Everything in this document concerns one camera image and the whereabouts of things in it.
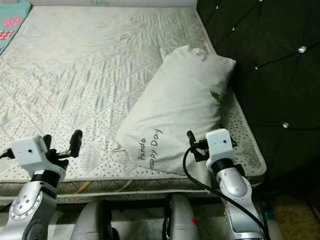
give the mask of pillow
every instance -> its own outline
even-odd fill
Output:
[[[235,61],[182,46],[167,55],[123,121],[115,140],[139,166],[184,174],[187,131],[197,140],[220,123],[220,101]],[[208,184],[205,162],[187,158],[188,170]]]

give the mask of tufted headboard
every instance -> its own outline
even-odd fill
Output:
[[[216,52],[237,61],[231,82],[266,182],[316,165],[319,175],[320,1],[199,0],[197,10]]]

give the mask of teal fabric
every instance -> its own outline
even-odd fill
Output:
[[[0,55],[14,38],[30,8],[28,1],[0,3]]]

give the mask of black cable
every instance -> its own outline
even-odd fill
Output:
[[[242,212],[244,212],[245,214],[247,214],[253,221],[256,222],[256,224],[258,224],[258,226],[261,228],[261,230],[263,231],[265,237],[267,240],[271,240],[270,239],[270,236],[269,236],[269,232],[267,230],[267,228],[262,224],[262,222],[256,218],[251,212],[249,212],[247,209],[245,209],[243,206],[241,206],[239,203],[235,202],[234,200],[232,200],[231,198],[227,197],[226,195],[222,194],[221,192],[217,191],[217,190],[214,190],[212,189],[211,187],[203,184],[202,182],[199,182],[198,180],[196,180],[195,178],[193,178],[188,170],[187,170],[187,166],[186,166],[186,160],[187,160],[187,156],[188,156],[188,153],[191,151],[192,147],[189,147],[187,149],[187,151],[185,152],[184,156],[183,156],[183,161],[182,161],[182,167],[183,167],[183,171],[184,171],[184,174],[192,181],[194,182],[195,184],[203,187],[204,189],[208,190],[209,192],[217,195],[218,197],[226,200],[227,202],[231,203],[232,205],[234,205],[235,207],[237,207],[238,209],[240,209]]]
[[[10,202],[7,205],[5,205],[2,208],[0,208],[0,213],[4,212],[7,208],[9,208],[11,206],[11,204],[12,204],[12,202]]]
[[[266,230],[269,232],[268,221],[267,221],[266,214],[265,214],[265,211],[264,211],[264,206],[262,205],[258,195],[255,195],[255,198],[256,198],[256,201],[258,202],[258,205],[259,205],[259,208],[260,208],[260,212],[262,214],[263,225],[266,228]]]
[[[166,233],[167,220],[168,220],[168,217],[165,216],[162,223],[162,234],[161,234],[162,240],[167,240],[167,233]]]

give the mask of white mattress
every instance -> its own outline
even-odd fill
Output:
[[[95,182],[87,193],[124,190],[127,180],[128,191],[195,189],[185,176],[112,152],[117,129],[162,64],[161,51],[186,44],[213,51],[189,7],[34,6],[0,56],[0,150],[15,139],[51,134],[51,147],[63,151],[81,129],[80,156],[69,159],[60,193],[88,180]],[[239,144],[237,161],[260,183],[266,164],[232,91],[223,115]],[[0,196],[15,196],[28,179],[15,160],[0,160]]]

